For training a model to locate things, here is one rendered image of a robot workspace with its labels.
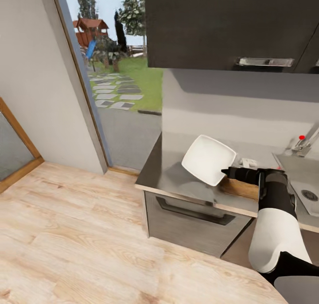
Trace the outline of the bowl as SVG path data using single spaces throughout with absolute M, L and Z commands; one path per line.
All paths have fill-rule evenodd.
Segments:
M 196 178 L 216 186 L 226 175 L 221 169 L 232 166 L 236 152 L 222 142 L 199 135 L 184 156 L 182 166 Z

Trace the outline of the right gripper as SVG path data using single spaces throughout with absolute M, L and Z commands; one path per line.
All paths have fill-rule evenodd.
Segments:
M 246 176 L 250 170 L 251 169 L 249 168 L 237 168 L 230 166 L 228 169 L 221 169 L 221 172 L 227 174 L 228 178 L 230 179 L 236 179 L 238 181 L 250 184 Z

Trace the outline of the cutting board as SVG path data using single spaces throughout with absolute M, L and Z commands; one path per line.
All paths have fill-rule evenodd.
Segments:
M 219 184 L 219 189 L 234 195 L 247 197 L 258 201 L 258 187 L 254 184 L 248 184 L 236 179 L 228 178 L 226 174 Z

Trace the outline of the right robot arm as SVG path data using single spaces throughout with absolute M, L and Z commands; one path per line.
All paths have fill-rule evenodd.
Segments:
M 256 160 L 221 169 L 230 179 L 258 187 L 257 223 L 249 262 L 288 302 L 319 304 L 319 267 L 305 249 L 296 217 L 296 197 L 287 191 L 288 176 L 277 169 L 249 169 Z

